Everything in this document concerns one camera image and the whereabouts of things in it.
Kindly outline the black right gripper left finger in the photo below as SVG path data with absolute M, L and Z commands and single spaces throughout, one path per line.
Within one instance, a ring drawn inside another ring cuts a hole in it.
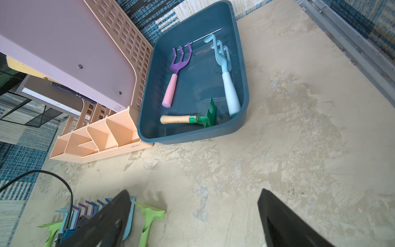
M 130 195 L 121 191 L 94 216 L 81 218 L 75 230 L 67 230 L 57 247 L 120 247 L 131 209 Z

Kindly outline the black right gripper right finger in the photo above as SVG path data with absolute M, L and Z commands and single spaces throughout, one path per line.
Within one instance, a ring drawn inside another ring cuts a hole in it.
M 269 190 L 262 190 L 258 210 L 268 247 L 333 246 Z

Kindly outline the blue rake yellow handle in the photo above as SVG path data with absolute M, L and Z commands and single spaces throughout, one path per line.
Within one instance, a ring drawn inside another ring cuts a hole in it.
M 92 201 L 93 207 L 94 207 L 94 214 L 98 213 L 103 207 L 105 207 L 112 198 L 105 198 L 104 200 L 99 200 L 97 199 L 95 202 Z

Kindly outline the light blue claw rake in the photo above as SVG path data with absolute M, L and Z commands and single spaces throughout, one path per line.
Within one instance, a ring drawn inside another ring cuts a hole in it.
M 70 206 L 66 206 L 60 210 L 55 211 L 56 213 L 64 214 L 62 225 L 60 228 L 60 233 L 64 233 L 65 230 L 72 230 L 75 228 L 75 223 L 77 220 L 77 210 L 72 206 L 72 213 L 70 214 Z

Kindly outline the light blue fork rake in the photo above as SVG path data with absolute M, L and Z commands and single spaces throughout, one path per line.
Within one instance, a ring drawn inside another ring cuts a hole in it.
M 134 213 L 134 202 L 136 201 L 136 198 L 134 196 L 130 196 L 130 200 L 131 200 L 132 204 L 131 204 L 131 209 L 130 209 L 129 216 L 128 216 L 128 222 L 127 222 L 127 225 L 126 225 L 126 229 L 125 229 L 125 232 L 124 232 L 124 235 L 123 235 L 123 238 L 122 238 L 123 241 L 127 239 L 127 237 L 130 234 L 131 228 L 132 228 L 133 213 Z

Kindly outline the purple rake pink handle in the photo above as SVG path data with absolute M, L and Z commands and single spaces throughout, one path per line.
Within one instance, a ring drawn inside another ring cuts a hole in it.
M 71 229 L 77 228 L 77 223 L 81 216 L 93 216 L 99 210 L 99 205 L 94 202 L 85 200 L 84 203 L 78 203 L 77 206 L 73 205 L 72 226 Z

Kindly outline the green trowel wooden handle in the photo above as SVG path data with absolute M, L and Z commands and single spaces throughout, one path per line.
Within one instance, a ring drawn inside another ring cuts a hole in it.
M 141 213 L 145 217 L 145 222 L 144 222 L 144 226 L 142 229 L 142 234 L 141 234 L 141 238 L 140 238 L 140 242 L 139 242 L 139 247 L 145 247 L 148 242 L 149 231 L 150 231 L 152 222 L 154 220 L 162 220 L 163 216 L 165 214 L 165 210 L 158 209 L 157 207 L 143 204 L 143 203 L 140 203 L 137 201 L 135 201 L 133 203 L 140 208 Z

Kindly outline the dark green rake wooden handle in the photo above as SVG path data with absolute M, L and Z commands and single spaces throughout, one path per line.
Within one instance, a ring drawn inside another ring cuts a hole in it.
M 160 122 L 162 124 L 200 124 L 205 128 L 212 127 L 215 125 L 215 118 L 217 107 L 215 105 L 214 99 L 210 99 L 211 108 L 207 111 L 206 115 L 185 115 L 185 116 L 167 116 L 163 115 L 160 117 Z

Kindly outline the purple shovel pink handle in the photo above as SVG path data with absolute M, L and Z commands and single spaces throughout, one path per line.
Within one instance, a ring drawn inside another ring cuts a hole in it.
M 179 50 L 182 53 L 181 58 L 179 60 L 178 63 L 176 63 L 176 58 L 177 58 L 177 52 L 175 50 L 175 48 L 172 49 L 173 51 L 173 61 L 170 65 L 170 70 L 173 72 L 171 79 L 169 81 L 169 84 L 167 86 L 163 101 L 162 101 L 162 106 L 165 108 L 170 108 L 172 106 L 172 102 L 173 102 L 173 98 L 174 98 L 174 94 L 175 94 L 175 89 L 176 89 L 176 85 L 177 85 L 177 80 L 178 80 L 178 74 L 180 72 L 181 69 L 183 69 L 190 61 L 191 56 L 192 56 L 192 48 L 190 43 L 187 43 L 188 49 L 189 49 L 189 57 L 186 61 L 183 61 L 183 57 L 184 57 L 184 51 L 183 48 L 181 46 L 179 46 Z

